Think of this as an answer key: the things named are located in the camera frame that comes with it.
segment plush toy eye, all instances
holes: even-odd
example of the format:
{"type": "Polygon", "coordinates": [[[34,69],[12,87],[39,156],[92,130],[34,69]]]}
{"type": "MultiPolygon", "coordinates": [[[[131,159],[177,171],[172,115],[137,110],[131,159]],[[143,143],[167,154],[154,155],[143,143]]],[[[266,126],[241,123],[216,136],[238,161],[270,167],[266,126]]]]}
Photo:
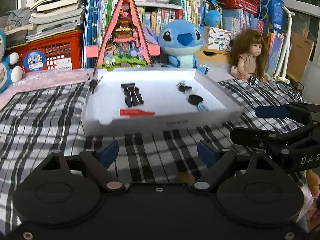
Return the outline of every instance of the plush toy eye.
{"type": "Polygon", "coordinates": [[[200,32],[196,30],[196,40],[199,41],[199,39],[201,39],[201,35],[200,32]]]}
{"type": "Polygon", "coordinates": [[[165,40],[165,41],[171,41],[171,35],[170,35],[170,32],[165,32],[164,34],[163,34],[163,39],[165,40]]]}

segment triangular toy house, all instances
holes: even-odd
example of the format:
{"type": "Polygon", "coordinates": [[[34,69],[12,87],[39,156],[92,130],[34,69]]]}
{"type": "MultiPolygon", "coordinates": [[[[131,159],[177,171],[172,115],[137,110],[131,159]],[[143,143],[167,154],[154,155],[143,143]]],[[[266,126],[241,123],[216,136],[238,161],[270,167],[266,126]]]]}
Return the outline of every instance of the triangular toy house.
{"type": "Polygon", "coordinates": [[[134,0],[118,0],[103,38],[96,67],[146,67],[151,65],[134,0]]]}

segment blue round sticker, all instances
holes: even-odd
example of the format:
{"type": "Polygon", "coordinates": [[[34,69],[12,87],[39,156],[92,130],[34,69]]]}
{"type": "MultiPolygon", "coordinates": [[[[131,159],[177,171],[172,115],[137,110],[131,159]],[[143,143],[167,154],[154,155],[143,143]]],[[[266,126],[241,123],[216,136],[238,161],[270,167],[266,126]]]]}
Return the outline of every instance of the blue round sticker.
{"type": "Polygon", "coordinates": [[[24,58],[23,63],[28,71],[42,70],[46,65],[45,55],[39,50],[29,52],[24,58]]]}

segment blue ball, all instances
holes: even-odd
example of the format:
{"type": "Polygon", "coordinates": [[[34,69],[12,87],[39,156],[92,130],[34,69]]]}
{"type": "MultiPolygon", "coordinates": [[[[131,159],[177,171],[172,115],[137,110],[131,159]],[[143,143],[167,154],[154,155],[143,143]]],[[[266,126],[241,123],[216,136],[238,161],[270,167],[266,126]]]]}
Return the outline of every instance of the blue ball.
{"type": "Polygon", "coordinates": [[[209,27],[217,26],[221,21],[221,15],[217,10],[211,10],[204,16],[204,24],[209,27]]]}

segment black and white plaid fabric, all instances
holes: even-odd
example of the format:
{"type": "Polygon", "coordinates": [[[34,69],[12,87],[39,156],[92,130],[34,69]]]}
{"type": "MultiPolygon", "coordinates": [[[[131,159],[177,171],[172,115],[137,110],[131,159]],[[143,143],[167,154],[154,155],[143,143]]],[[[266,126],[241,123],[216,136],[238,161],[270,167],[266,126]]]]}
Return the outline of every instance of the black and white plaid fabric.
{"type": "MultiPolygon", "coordinates": [[[[254,114],[259,105],[302,101],[301,95],[284,85],[235,79],[220,85],[244,103],[239,120],[210,128],[116,138],[119,156],[109,170],[124,183],[174,182],[178,172],[189,172],[197,179],[206,170],[197,155],[198,141],[207,140],[217,148],[248,154],[252,149],[232,145],[229,132],[233,127],[288,132],[300,126],[292,120],[257,118],[254,114]]],[[[101,148],[113,139],[84,137],[79,124],[87,90],[88,85],[80,83],[17,94],[0,112],[0,231],[8,233],[20,223],[12,206],[12,193],[49,153],[60,149],[65,155],[77,155],[83,149],[101,148]]],[[[306,182],[301,174],[293,174],[292,178],[299,184],[306,182]]]]}

